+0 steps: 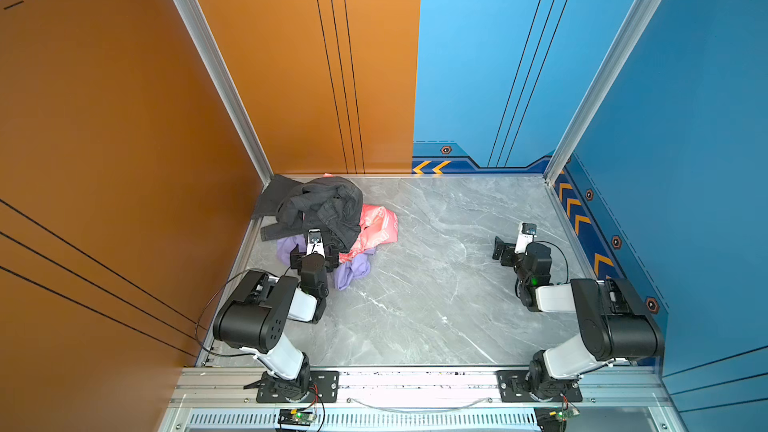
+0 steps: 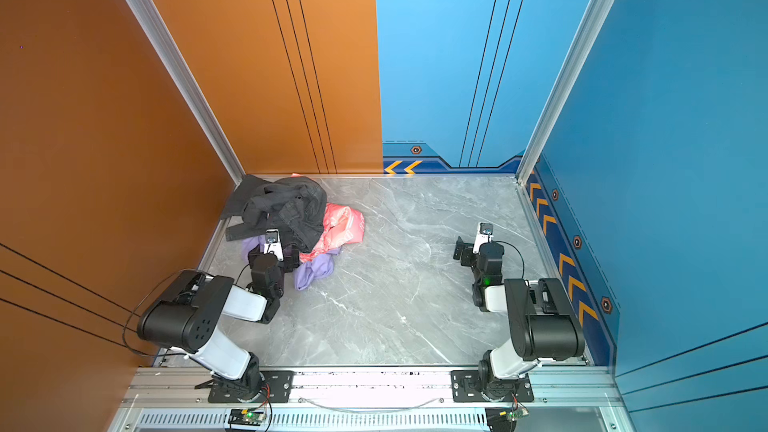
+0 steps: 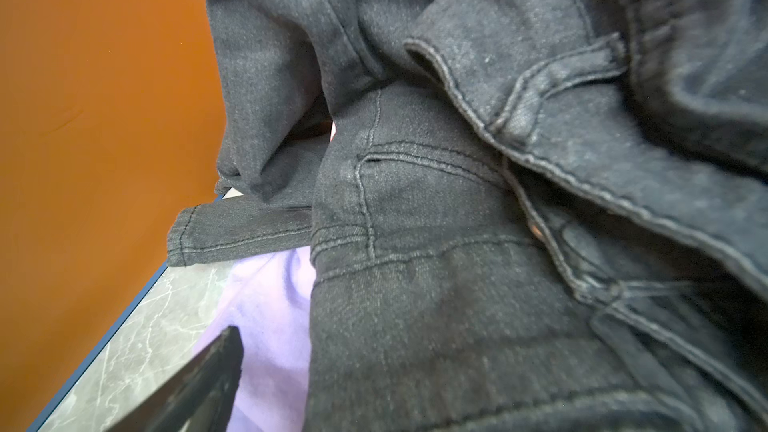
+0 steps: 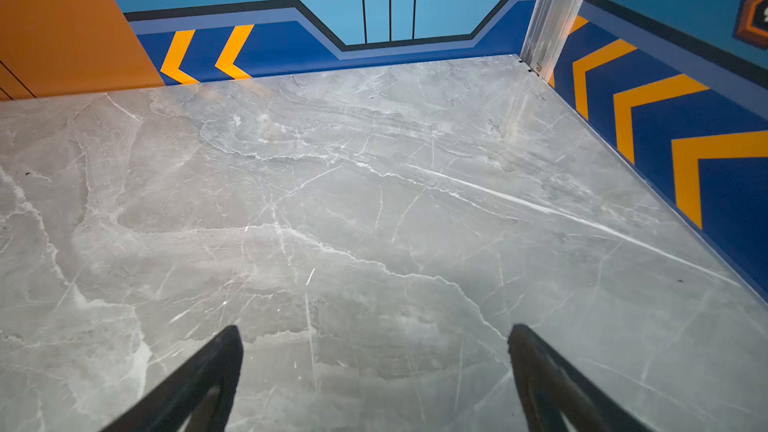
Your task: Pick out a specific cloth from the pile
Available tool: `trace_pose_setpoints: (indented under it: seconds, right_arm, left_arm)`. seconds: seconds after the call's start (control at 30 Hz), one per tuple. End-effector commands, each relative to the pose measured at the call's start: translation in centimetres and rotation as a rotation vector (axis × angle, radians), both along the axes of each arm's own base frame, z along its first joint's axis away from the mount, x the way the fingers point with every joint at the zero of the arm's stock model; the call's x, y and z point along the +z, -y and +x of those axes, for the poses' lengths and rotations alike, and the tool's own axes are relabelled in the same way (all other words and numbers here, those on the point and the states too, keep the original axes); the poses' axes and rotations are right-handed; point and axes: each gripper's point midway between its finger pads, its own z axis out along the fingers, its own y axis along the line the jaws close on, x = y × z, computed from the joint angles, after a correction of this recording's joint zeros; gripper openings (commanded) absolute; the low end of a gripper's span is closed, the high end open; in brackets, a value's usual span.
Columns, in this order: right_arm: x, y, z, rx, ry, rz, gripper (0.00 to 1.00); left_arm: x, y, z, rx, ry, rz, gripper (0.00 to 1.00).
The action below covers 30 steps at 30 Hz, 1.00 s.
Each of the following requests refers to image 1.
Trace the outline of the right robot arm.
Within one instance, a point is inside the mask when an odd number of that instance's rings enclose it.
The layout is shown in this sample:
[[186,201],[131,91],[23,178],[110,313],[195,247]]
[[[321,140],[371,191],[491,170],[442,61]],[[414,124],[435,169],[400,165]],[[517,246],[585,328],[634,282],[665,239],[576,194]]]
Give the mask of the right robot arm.
[[661,329],[628,280],[574,278],[553,284],[550,244],[522,237],[515,243],[495,237],[492,258],[514,270],[516,297],[529,311],[573,314],[578,325],[572,338],[536,352],[527,370],[496,373],[503,402],[567,406],[582,400],[579,382],[585,375],[663,354]]

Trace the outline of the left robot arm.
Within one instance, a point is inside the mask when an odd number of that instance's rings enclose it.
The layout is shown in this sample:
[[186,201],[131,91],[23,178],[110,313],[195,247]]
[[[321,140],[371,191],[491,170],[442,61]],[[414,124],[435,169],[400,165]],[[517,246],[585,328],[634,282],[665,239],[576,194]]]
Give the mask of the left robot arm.
[[305,253],[294,248],[290,258],[296,277],[246,271],[213,320],[216,340],[265,368],[258,380],[243,386],[255,390],[261,403],[324,398],[338,377],[336,372],[313,374],[308,355],[284,334],[290,321],[316,324],[324,315],[329,296],[324,247],[309,245]]

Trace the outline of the lilac purple cloth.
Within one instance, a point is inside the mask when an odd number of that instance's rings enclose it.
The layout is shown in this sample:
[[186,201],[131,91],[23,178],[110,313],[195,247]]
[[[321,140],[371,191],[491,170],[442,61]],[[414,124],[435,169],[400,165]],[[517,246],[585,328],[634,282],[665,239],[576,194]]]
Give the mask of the lilac purple cloth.
[[[286,266],[292,259],[299,259],[306,254],[306,240],[301,235],[279,239],[277,241],[277,258]],[[376,247],[363,250],[351,258],[340,258],[339,265],[332,272],[334,287],[343,291],[359,279],[367,277],[371,272],[371,258],[377,252]]]

